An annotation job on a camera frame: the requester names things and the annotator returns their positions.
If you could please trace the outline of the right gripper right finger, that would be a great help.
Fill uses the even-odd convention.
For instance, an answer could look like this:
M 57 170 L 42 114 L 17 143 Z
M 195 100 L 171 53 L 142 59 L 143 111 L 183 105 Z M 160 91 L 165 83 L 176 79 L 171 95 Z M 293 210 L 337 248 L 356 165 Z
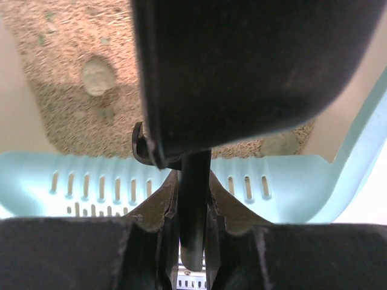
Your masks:
M 385 289 L 386 227 L 271 224 L 215 175 L 207 199 L 209 289 Z

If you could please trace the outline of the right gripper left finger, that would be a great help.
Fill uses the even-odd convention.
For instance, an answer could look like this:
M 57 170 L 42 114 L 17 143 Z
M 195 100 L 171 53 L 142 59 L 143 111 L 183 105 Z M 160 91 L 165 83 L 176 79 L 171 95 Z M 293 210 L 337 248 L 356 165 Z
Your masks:
M 2 289 L 175 289 L 177 172 L 122 217 L 1 222 Z

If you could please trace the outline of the black litter scoop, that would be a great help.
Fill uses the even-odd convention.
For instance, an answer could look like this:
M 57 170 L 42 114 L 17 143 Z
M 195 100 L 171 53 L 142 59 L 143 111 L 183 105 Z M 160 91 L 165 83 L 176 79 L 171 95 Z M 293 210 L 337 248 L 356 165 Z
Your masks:
M 351 80 L 385 1 L 132 1 L 136 160 L 180 172 L 181 259 L 202 267 L 211 150 L 315 117 Z

